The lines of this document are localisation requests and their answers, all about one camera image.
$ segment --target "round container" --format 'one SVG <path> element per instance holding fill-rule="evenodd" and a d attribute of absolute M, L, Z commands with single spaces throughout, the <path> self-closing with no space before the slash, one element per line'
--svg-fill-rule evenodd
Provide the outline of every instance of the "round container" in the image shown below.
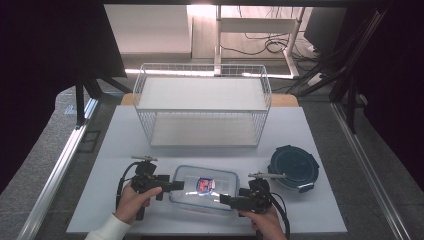
<path fill-rule="evenodd" d="M 311 154 L 301 148 L 287 145 L 277 148 L 274 152 L 268 173 L 284 174 L 285 178 L 274 180 L 303 193 L 314 188 L 318 179 L 318 168 L 318 163 Z"/>

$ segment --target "white wire basket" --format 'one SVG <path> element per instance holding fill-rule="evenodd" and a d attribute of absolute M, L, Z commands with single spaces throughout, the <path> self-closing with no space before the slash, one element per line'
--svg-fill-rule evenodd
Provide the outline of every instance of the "white wire basket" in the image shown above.
<path fill-rule="evenodd" d="M 133 103 L 151 146 L 256 147 L 271 87 L 263 65 L 147 63 Z"/>

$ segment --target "white tabletop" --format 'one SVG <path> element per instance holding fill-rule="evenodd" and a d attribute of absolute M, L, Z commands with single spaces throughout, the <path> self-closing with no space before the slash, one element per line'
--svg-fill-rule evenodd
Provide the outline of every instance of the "white tabletop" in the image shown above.
<path fill-rule="evenodd" d="M 100 227 L 114 212 L 118 181 L 134 162 L 131 156 L 159 159 L 155 174 L 172 176 L 179 165 L 208 167 L 236 172 L 240 186 L 248 188 L 248 173 L 266 172 L 277 147 L 292 145 L 314 156 L 319 169 L 315 189 L 298 193 L 269 180 L 271 191 L 279 193 L 287 206 L 292 233 L 346 232 L 331 186 L 300 107 L 271 108 L 257 148 L 152 148 L 144 135 L 133 106 L 118 106 L 98 154 L 84 192 L 68 226 L 68 233 L 87 233 Z M 127 177 L 134 175 L 130 170 Z M 188 211 L 171 203 L 151 201 L 144 220 L 129 233 L 148 235 L 254 235 L 250 220 L 217 212 Z"/>

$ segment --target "label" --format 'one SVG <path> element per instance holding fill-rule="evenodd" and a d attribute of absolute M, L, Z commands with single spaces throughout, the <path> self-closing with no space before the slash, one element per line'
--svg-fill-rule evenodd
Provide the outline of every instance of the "label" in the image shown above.
<path fill-rule="evenodd" d="M 199 178 L 196 190 L 200 194 L 210 194 L 215 189 L 215 181 L 212 178 Z"/>

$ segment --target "sleeve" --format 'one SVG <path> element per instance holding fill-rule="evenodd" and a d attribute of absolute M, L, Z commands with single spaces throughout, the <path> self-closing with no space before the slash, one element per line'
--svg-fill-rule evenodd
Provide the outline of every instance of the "sleeve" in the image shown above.
<path fill-rule="evenodd" d="M 88 233 L 86 240 L 121 240 L 131 225 L 126 224 L 111 214 L 97 230 Z"/>

